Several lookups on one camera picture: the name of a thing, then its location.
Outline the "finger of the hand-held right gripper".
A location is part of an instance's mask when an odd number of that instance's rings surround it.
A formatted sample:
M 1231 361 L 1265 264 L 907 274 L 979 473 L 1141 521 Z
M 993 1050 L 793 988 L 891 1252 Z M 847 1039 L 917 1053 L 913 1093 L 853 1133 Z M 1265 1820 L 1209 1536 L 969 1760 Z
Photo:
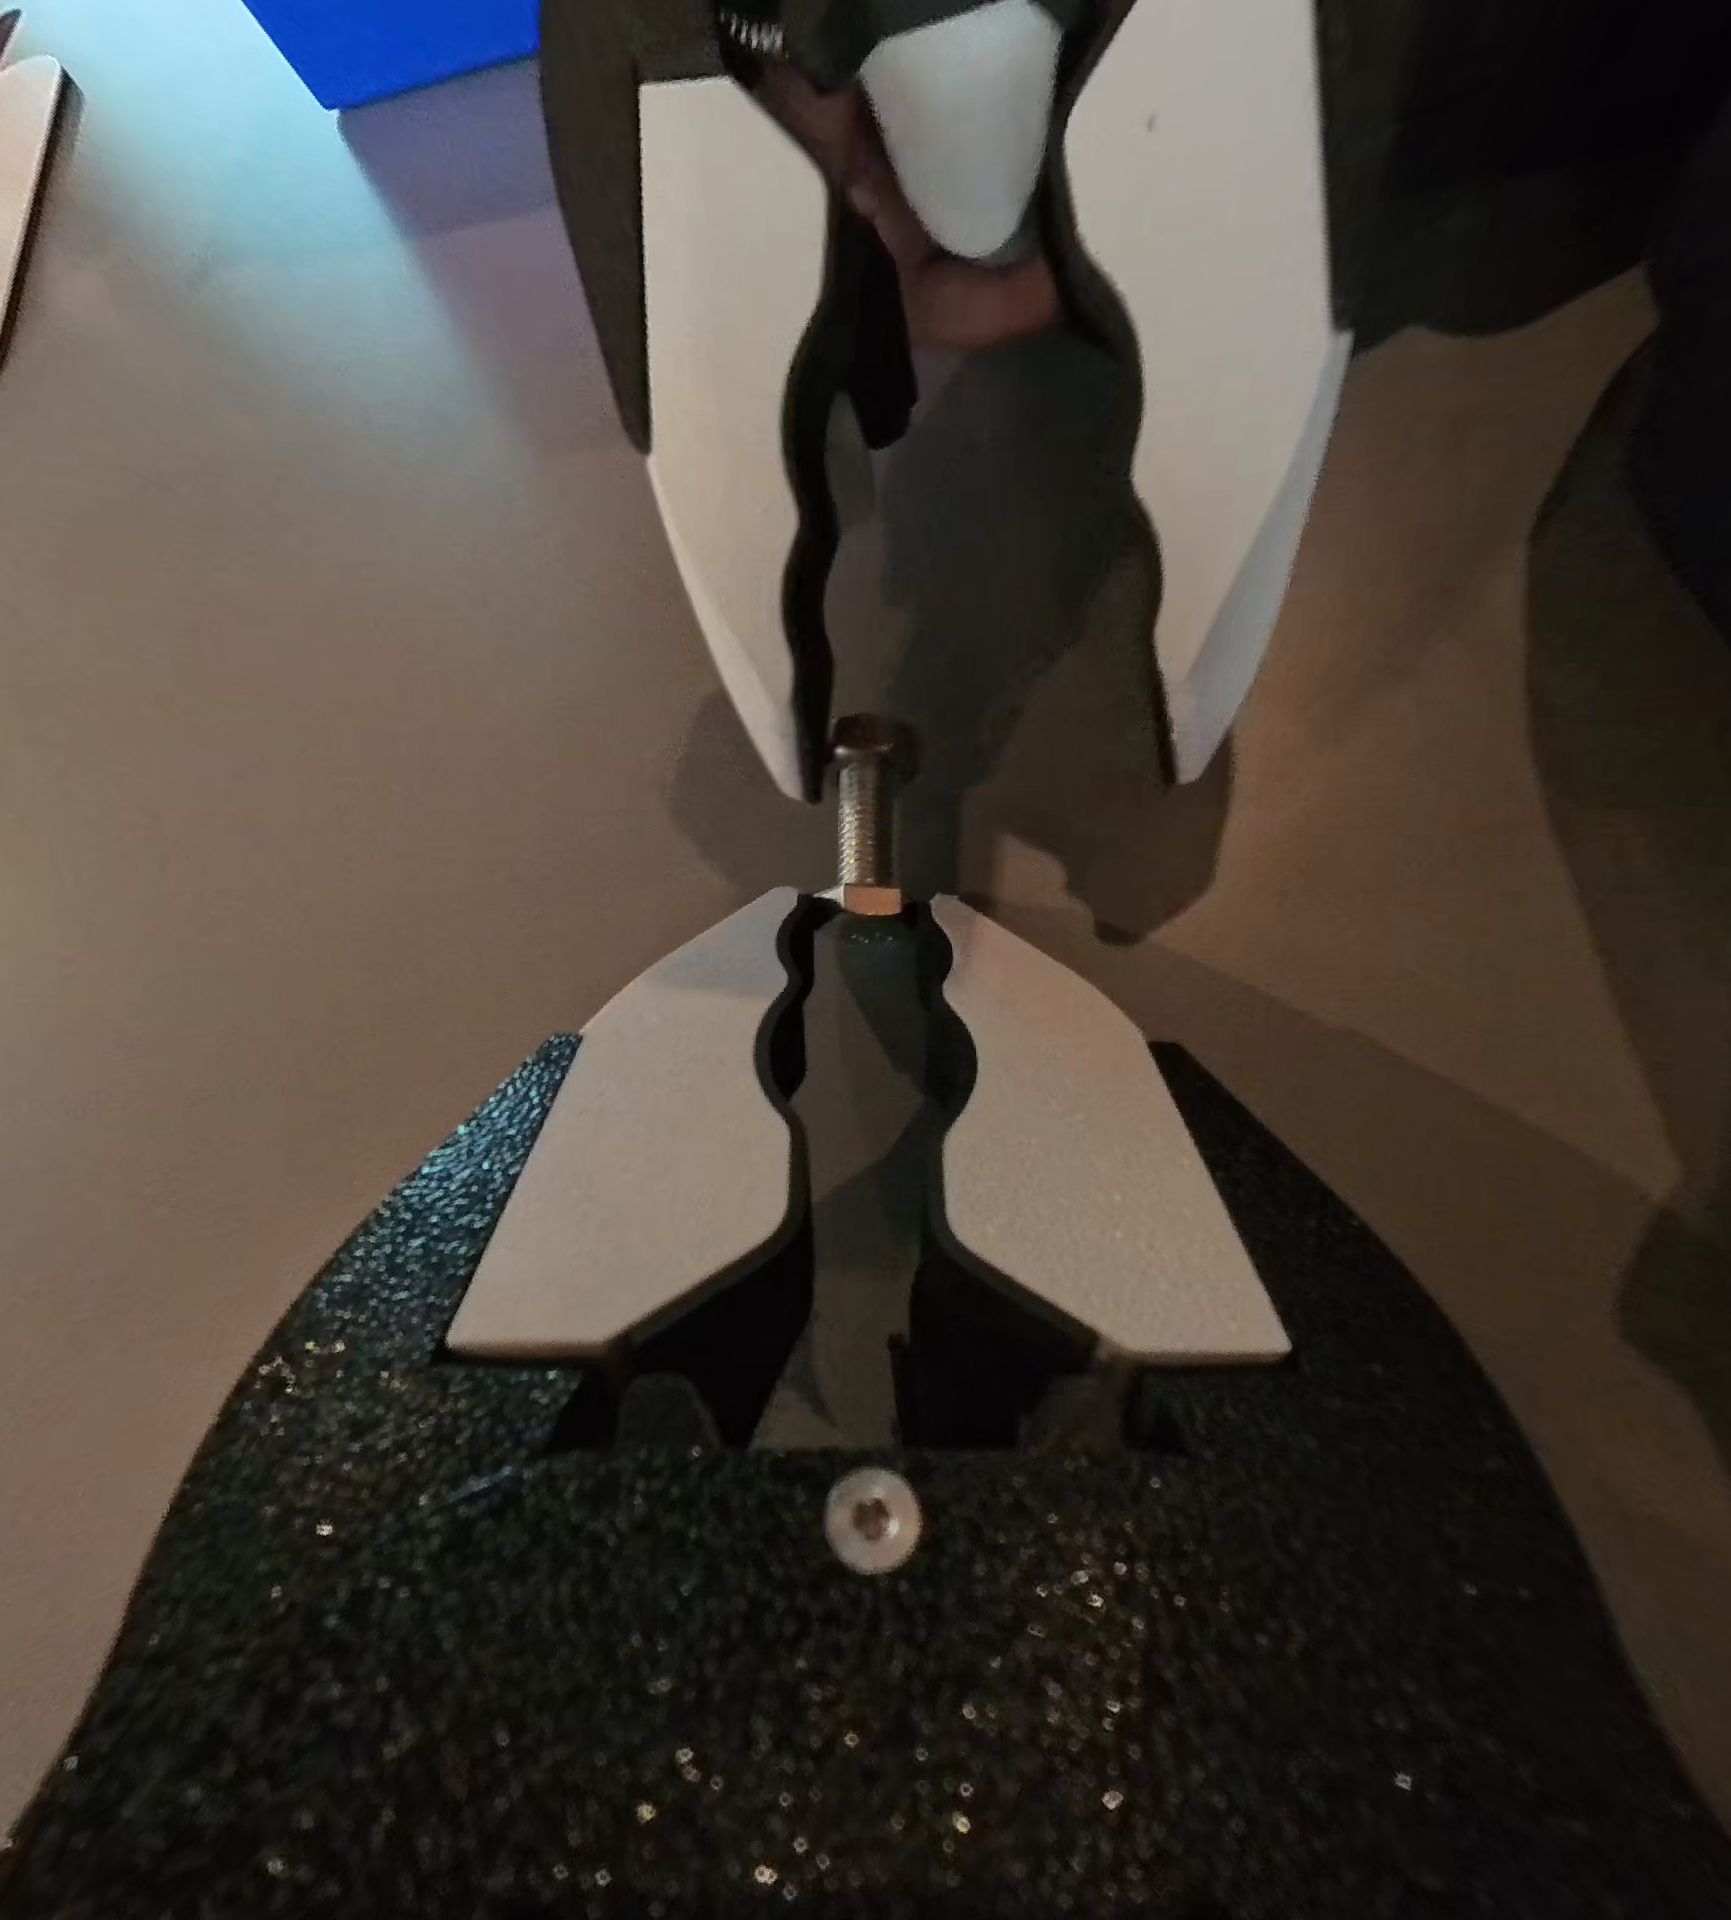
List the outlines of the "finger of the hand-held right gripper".
M 1283 613 L 1353 339 L 1333 319 L 1313 10 L 1139 3 L 1065 124 L 1075 240 L 1137 349 L 1169 779 L 1213 763 Z
M 727 77 L 643 87 L 637 128 L 647 479 L 733 715 L 779 793 L 807 805 L 785 395 L 823 290 L 827 184 Z

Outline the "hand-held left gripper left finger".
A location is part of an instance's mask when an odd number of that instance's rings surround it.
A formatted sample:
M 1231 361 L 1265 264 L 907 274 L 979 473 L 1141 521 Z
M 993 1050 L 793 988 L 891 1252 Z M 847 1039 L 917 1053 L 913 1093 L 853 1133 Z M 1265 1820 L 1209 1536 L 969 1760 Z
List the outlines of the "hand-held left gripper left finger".
M 777 886 L 619 988 L 579 1030 L 445 1332 L 469 1362 L 597 1362 L 779 1252 L 803 1208 L 805 936 Z

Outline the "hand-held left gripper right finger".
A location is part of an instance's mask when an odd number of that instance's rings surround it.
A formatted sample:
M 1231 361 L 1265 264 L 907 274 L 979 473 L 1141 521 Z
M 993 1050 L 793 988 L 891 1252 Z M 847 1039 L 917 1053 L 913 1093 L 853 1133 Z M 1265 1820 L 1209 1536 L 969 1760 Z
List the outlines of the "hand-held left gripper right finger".
M 1135 1367 L 1273 1367 L 1291 1341 L 1141 1028 L 965 901 L 931 901 L 969 1091 L 941 1227 L 979 1268 Z

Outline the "blue plastic bin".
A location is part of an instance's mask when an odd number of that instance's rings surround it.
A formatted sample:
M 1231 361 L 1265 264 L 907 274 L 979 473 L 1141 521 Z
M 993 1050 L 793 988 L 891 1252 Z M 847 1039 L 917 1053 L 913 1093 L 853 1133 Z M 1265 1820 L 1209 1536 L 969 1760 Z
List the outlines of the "blue plastic bin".
M 539 3 L 245 3 L 329 112 L 529 60 Z

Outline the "silver hex bolt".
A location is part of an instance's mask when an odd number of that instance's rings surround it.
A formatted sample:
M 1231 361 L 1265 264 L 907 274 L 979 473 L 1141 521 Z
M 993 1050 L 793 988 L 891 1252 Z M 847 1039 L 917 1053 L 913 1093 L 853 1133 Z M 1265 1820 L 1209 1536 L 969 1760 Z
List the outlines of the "silver hex bolt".
M 861 919 L 897 919 L 905 899 L 895 864 L 897 775 L 887 753 L 835 757 L 835 905 Z

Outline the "person's right forearm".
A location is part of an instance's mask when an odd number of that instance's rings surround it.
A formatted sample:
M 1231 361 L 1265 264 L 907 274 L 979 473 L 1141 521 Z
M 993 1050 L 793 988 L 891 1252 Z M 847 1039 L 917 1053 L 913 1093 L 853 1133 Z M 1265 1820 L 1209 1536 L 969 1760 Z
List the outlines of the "person's right forearm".
M 1630 271 L 1731 107 L 1731 3 L 1311 6 L 1333 323 L 1480 339 Z

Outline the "person's right hand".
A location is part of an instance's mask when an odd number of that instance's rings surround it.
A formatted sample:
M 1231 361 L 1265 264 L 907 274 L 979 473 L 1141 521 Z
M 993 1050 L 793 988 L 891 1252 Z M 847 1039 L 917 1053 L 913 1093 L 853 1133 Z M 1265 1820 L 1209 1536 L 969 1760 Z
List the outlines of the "person's right hand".
M 851 207 L 891 260 L 915 347 L 969 355 L 1065 327 L 1059 280 L 1033 233 L 1021 253 L 975 263 L 935 247 L 903 202 L 855 197 Z

